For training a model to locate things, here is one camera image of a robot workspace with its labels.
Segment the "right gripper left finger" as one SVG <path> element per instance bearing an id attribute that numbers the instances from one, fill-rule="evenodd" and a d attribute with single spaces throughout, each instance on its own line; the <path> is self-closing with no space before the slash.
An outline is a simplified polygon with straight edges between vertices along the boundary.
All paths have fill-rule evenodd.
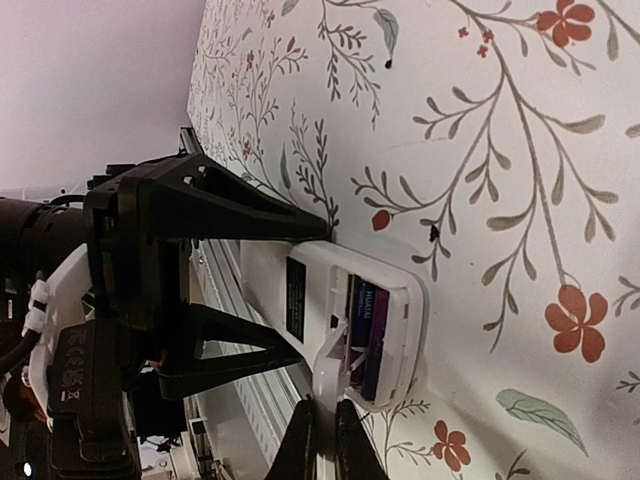
<path id="1" fill-rule="evenodd" d="M 316 408 L 309 396 L 300 400 L 265 480 L 316 478 Z"/>

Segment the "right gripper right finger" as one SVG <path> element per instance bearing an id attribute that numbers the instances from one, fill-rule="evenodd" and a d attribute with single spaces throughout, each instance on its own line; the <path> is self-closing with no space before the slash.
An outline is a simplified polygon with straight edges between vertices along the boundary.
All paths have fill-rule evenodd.
<path id="1" fill-rule="evenodd" d="M 336 410 L 335 475 L 339 480 L 387 480 L 353 402 Z"/>

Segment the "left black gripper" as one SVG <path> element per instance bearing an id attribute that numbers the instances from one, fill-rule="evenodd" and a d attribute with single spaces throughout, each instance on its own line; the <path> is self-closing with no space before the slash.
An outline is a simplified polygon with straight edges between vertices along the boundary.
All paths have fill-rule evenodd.
<path id="1" fill-rule="evenodd" d="M 181 313 L 159 372 L 165 399 L 181 400 L 303 360 L 271 327 L 203 304 L 184 305 L 191 245 L 182 238 L 327 240 L 323 218 L 263 193 L 202 153 L 94 176 L 83 215 L 99 307 L 142 332 L 160 331 Z M 252 349 L 204 358 L 210 341 Z"/>

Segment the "white remote control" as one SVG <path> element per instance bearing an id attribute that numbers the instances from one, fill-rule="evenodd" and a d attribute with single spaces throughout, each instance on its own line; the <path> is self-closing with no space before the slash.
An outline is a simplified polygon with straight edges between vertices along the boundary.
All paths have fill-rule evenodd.
<path id="1" fill-rule="evenodd" d="M 370 412 L 401 404 L 424 340 L 425 295 L 410 272 L 328 241 L 243 241 L 245 299 L 303 357 L 314 397 Z"/>

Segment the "purple battery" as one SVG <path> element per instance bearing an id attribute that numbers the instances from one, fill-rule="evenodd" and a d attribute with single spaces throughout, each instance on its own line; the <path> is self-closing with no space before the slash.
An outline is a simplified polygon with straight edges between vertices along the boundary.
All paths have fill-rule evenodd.
<path id="1" fill-rule="evenodd" d="M 384 336 L 387 323 L 390 294 L 387 290 L 377 288 L 375 291 L 374 311 L 371 324 L 369 349 L 365 362 L 365 372 L 361 387 L 361 395 L 373 402 L 376 398 L 379 372 L 383 352 Z"/>

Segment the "white battery cover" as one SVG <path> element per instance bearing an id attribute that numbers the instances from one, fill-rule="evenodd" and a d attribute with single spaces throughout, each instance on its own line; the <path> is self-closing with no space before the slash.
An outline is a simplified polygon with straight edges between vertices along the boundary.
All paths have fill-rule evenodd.
<path id="1" fill-rule="evenodd" d="M 312 369 L 318 451 L 327 459 L 335 457 L 336 411 L 347 384 L 344 366 L 346 331 L 346 325 L 342 324 L 329 333 Z"/>

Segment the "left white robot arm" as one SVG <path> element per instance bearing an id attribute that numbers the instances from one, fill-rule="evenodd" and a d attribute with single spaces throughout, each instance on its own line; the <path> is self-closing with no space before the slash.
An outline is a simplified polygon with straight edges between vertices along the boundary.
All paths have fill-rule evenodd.
<path id="1" fill-rule="evenodd" d="M 85 195 L 1 202 L 1 273 L 23 291 L 85 247 L 99 312 L 132 332 L 133 364 L 159 360 L 177 400 L 297 363 L 274 331 L 188 302 L 191 245 L 206 239 L 326 240 L 327 222 L 202 153 L 111 165 Z"/>

